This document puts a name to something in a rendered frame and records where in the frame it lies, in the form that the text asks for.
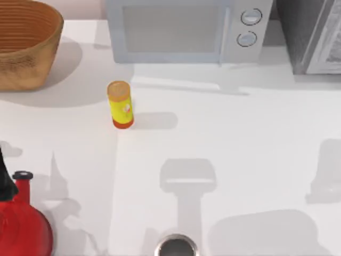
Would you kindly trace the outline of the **yellow and orange can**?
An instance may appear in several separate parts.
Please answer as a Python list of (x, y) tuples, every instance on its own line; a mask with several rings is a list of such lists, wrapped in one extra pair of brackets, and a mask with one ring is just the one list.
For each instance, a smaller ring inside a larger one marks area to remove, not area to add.
[(131, 88), (125, 81), (113, 81), (107, 86), (111, 118), (118, 129), (127, 129), (134, 123)]

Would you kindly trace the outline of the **pale microwave oven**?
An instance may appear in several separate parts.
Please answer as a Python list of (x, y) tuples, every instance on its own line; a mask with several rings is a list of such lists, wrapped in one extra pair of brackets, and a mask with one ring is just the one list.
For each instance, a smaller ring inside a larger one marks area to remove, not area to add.
[[(106, 0), (117, 63), (252, 63), (262, 50), (273, 0)], [(253, 26), (243, 11), (261, 10)], [(252, 31), (257, 42), (237, 43)]]

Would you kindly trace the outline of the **microwave oven knob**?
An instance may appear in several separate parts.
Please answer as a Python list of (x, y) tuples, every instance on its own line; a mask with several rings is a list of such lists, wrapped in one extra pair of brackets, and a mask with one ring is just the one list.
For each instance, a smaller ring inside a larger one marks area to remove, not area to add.
[(241, 47), (250, 47), (253, 46), (256, 42), (257, 35), (252, 31), (239, 34), (237, 37), (237, 43)]
[(259, 9), (250, 9), (243, 11), (241, 15), (241, 22), (246, 26), (253, 26), (262, 20), (263, 14)]

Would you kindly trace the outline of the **silver metal cup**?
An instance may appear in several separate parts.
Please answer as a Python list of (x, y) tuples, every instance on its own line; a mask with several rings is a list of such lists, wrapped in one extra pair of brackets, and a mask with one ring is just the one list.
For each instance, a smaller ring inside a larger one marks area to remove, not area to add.
[(162, 238), (153, 256), (200, 256), (196, 243), (186, 235), (170, 234)]

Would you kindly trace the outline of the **woven brown basket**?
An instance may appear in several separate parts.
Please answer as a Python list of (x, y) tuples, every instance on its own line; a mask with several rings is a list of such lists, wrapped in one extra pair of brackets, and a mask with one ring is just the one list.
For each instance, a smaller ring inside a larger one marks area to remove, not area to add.
[(0, 92), (42, 87), (59, 47), (64, 19), (35, 0), (0, 0)]

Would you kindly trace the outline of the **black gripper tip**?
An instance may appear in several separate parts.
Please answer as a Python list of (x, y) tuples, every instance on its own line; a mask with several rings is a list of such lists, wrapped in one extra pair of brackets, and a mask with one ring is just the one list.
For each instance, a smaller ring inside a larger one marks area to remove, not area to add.
[(17, 186), (9, 176), (0, 147), (0, 202), (13, 200), (18, 192)]

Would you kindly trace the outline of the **red kettle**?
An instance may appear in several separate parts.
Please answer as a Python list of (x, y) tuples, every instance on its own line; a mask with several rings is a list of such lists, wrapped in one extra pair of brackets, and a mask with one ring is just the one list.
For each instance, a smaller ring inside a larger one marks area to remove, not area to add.
[(0, 193), (0, 256), (52, 256), (53, 232), (45, 215), (30, 204), (28, 171), (16, 171), (10, 193)]

